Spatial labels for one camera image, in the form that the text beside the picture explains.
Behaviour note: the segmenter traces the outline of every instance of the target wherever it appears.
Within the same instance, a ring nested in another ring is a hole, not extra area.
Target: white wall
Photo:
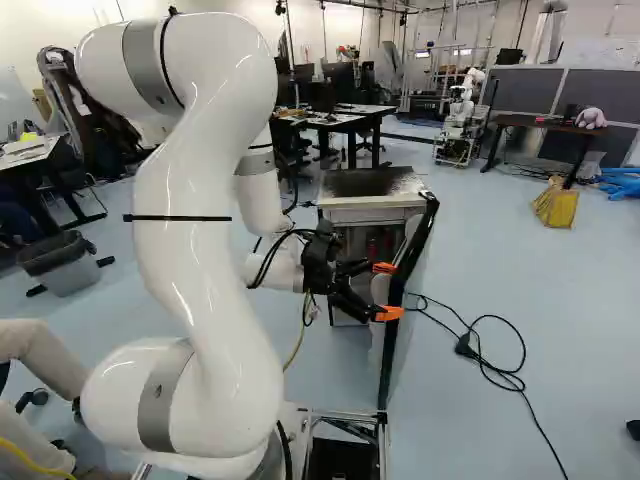
[[[275,0],[120,0],[125,19],[159,17],[167,14],[169,5],[179,11],[223,11],[238,13],[252,21],[265,36],[273,52],[284,30],[284,15],[276,16]],[[322,13],[316,0],[290,0],[289,15],[296,63],[313,62],[324,56]],[[111,11],[109,20],[117,21],[119,14]],[[339,45],[361,45],[362,56],[369,57],[372,43],[377,46],[377,12],[367,10],[364,16],[362,44],[361,8],[326,4],[327,57],[335,61]]]
[[[0,66],[15,66],[25,89],[41,88],[36,55],[42,47],[73,49],[97,20],[88,0],[19,0],[2,2]]]
[[[413,0],[424,6],[438,7],[442,0]],[[543,0],[530,0],[525,19],[520,48],[529,49],[538,11]],[[565,39],[604,39],[616,0],[569,0],[570,10],[565,28]],[[322,14],[317,0],[290,0],[290,16],[296,63],[313,61],[324,55]],[[611,24],[611,37],[640,40],[640,0],[624,0]],[[198,12],[221,10],[237,12],[254,22],[275,51],[277,40],[283,31],[283,17],[274,13],[275,0],[120,0],[125,19],[160,17],[174,4],[180,11]],[[500,47],[515,47],[518,34],[522,2],[501,0],[492,44],[496,47],[489,54],[493,62]],[[480,45],[487,44],[491,29],[493,5],[460,9],[458,37],[456,43],[475,43],[478,17],[480,18]],[[453,19],[450,11],[445,16],[445,29],[440,44],[452,43]],[[441,12],[420,17],[418,47],[428,40],[436,40]],[[326,4],[325,10],[327,51],[330,61],[335,60],[338,45],[361,46],[363,58],[372,56],[378,45],[378,12],[365,11],[364,24],[361,8]],[[80,38],[99,24],[120,21],[120,12],[115,0],[20,0],[3,2],[0,17],[0,66],[13,65],[25,89],[30,91],[41,85],[40,74],[35,63],[37,52],[46,45],[57,45],[73,49]],[[384,12],[381,21],[382,40],[394,38],[398,50],[402,51],[402,28],[399,16]],[[362,41],[360,27],[363,25]],[[413,45],[416,17],[410,16],[407,28],[407,48]],[[416,78],[423,81],[428,62],[414,65]]]

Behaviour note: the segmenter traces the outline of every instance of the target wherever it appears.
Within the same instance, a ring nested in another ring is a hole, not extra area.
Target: person
[[[0,363],[19,360],[55,393],[73,402],[79,415],[79,398],[88,371],[42,320],[0,319]],[[34,430],[15,407],[0,399],[0,437],[15,444],[37,465],[72,473],[78,480],[124,480],[129,474],[91,470],[75,472],[76,458],[58,449]],[[52,475],[37,473],[6,448],[0,448],[0,472],[13,480],[50,480]]]
[[[0,183],[0,232],[11,237],[11,243],[33,243],[44,235],[40,228],[16,200],[11,188]]]

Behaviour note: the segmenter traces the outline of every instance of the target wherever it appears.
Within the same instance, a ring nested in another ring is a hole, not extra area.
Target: blue floor
[[[414,135],[420,127],[407,128]],[[404,129],[393,120],[383,126],[394,133]],[[340,147],[342,139],[333,142]],[[437,167],[430,145],[383,143],[384,159],[412,165],[441,201],[423,291],[468,319],[495,313],[520,329],[528,347],[523,377],[529,398],[571,478],[637,479],[640,447],[627,437],[624,422],[640,418],[640,202],[613,203],[583,189],[574,229],[547,229],[530,207],[543,182],[496,171],[480,175],[478,164],[467,170]],[[303,200],[313,198],[315,185],[303,186]],[[0,316],[46,319],[88,366],[125,342],[183,334],[138,275],[131,227],[121,221],[130,211],[131,186],[126,180],[100,187],[109,217],[82,228],[101,255],[117,258],[98,285],[64,299],[48,293],[26,299],[32,286],[26,274],[0,278]],[[82,206],[99,209],[88,196]],[[66,215],[62,205],[52,210]],[[298,208],[293,217],[300,226],[312,226],[315,212]],[[240,260],[255,238],[239,222],[234,225],[234,255]],[[297,337],[301,298],[266,290],[249,296],[285,358]],[[437,313],[457,327],[446,313]],[[517,360],[510,332],[492,324],[482,334],[483,350],[496,363]],[[376,375],[367,364],[368,348],[366,330],[332,330],[323,312],[287,372],[287,399],[322,408],[373,408]],[[452,348],[451,337],[427,319],[416,326],[390,406],[391,478],[561,478],[522,399],[490,386]],[[18,366],[3,398],[15,401],[37,386]],[[50,438],[66,438],[83,464],[116,470],[136,464],[76,426],[61,400],[31,407],[26,415]],[[156,472],[151,478],[180,477]]]

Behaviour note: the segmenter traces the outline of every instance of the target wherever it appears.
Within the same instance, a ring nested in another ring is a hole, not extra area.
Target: trash bin
[[[100,280],[96,247],[77,230],[23,248],[17,263],[55,295],[64,297]]]

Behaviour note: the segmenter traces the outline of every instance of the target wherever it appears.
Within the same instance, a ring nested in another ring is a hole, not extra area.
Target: gray partition
[[[640,124],[640,72],[572,68],[567,74],[556,112],[577,103],[600,108],[607,120]]]
[[[619,167],[634,145],[636,128],[609,126],[607,134],[595,137],[589,150],[606,152],[601,167]],[[575,163],[584,138],[577,133],[547,132],[538,153],[539,158]]]
[[[563,68],[493,68],[489,72],[480,103],[488,104],[493,95],[494,79],[500,86],[493,104],[495,110],[523,113],[551,113],[551,107],[564,73]]]
[[[637,93],[640,71],[563,65],[498,66],[489,72],[481,103],[490,102],[494,78],[500,79],[493,107],[495,113],[562,115],[571,103],[601,108],[610,124],[605,135],[593,140],[590,149],[606,152],[601,162],[603,167],[619,167],[636,146],[635,139],[640,130],[640,95]],[[547,132],[537,156],[573,163],[582,142],[579,137]]]

